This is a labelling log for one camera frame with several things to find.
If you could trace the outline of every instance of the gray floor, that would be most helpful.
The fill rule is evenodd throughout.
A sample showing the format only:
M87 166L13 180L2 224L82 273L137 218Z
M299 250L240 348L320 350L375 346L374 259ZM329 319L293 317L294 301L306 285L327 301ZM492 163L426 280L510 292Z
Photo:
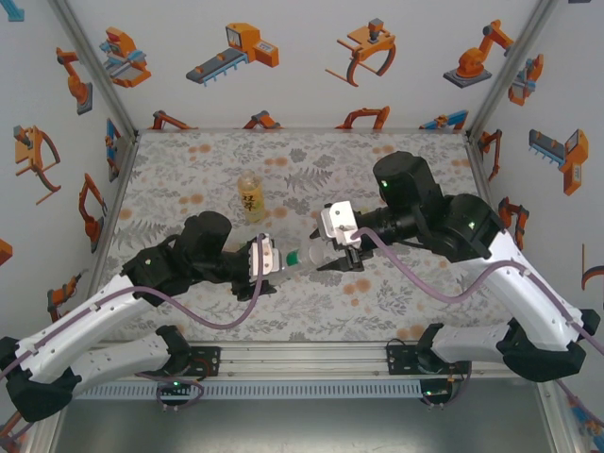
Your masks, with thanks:
M207 401L182 413L152 402L74 401L63 453L542 453L536 388L474 380L463 400L428 411L417 400Z

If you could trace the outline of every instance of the table surface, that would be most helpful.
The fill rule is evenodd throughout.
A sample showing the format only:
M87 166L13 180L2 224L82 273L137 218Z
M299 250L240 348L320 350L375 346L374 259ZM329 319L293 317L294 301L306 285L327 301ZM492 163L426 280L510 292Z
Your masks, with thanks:
M102 283L141 248L182 230L203 210L224 214L233 224L225 249L236 250L260 232L279 248L292 250L316 227L328 202L350 200L355 210L382 206L373 177L375 162L394 151L424 158L444 193L476 193L465 140L457 134L305 133L280 130L145 133L113 231ZM262 175L269 216L248 224L237 192L243 170ZM471 281L455 264L426 250L394 247L422 279L446 294ZM237 318L247 302L237 302L230 285L197 284L177 298L217 323ZM197 341L384 341L417 339L433 322L479 326L511 318L482 289L464 303L447 306L412 286L380 252L364 273L312 272L265 295L250 318L230 330L211 330L178 310L160 306L112 332L109 340L129 341L159 326L176 324Z

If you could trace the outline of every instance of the cable clip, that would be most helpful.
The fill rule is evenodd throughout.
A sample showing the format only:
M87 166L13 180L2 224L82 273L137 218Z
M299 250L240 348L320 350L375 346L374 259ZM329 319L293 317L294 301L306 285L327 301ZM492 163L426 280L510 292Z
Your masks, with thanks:
M32 356L35 356L36 354L38 354L38 348L36 347L36 344L32 343L29 344L28 346L25 347L26 350L28 350L29 352L31 352Z

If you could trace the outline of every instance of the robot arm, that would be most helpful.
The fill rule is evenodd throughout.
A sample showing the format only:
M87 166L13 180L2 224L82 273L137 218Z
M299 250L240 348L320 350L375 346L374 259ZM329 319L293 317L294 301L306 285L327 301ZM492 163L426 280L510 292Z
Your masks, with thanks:
M321 236L342 249L345 257L319 270L362 271L362 261L377 246L359 238L359 228L369 227L386 244L404 243L459 262L472 277L492 264L513 260L528 270L500 267L484 284L513 315L506 325L493 327L428 327L417 346L419 361L427 370L443 368L455 361L504 362L518 375L546 381L579 371L585 352L579 334L560 311L529 278L543 281L522 255L496 213L477 196L443 196L425 160L397 152L376 163L374 176L386 208L365 214L354 212L350 202L327 206L318 219ZM549 285L574 321L594 334L599 316L593 310L578 310Z
M8 394L24 419L42 420L63 409L75 394L101 382L153 373L145 370L160 376L182 372L190 364L190 347L174 326L160 327L137 342L87 351L114 328L163 302L152 294L136 293L135 287L175 296L200 281L230 282L238 300L249 299L255 276L269 272L259 269L259 250L252 246L256 240L237 252L222 250L230 230L231 223L217 212L190 217L180 235L139 252L120 275L53 325L20 341L1 339L0 368L7 373ZM267 235L261 245L264 264L270 272L278 271L278 256L270 257L271 251L278 252ZM260 294L274 292L266 280L260 282ZM15 361L20 363L9 370Z

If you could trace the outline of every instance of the plastic bottle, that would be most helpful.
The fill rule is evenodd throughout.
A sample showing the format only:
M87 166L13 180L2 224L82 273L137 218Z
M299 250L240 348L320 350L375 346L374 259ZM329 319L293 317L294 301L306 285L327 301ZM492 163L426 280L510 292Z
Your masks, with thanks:
M245 170L237 180L237 189L247 221L252 224L262 221L265 214L262 178L252 170Z
M269 276L272 285L280 285L285 280L304 275L326 264L327 243L323 240L305 239L299 247L283 256L281 271Z

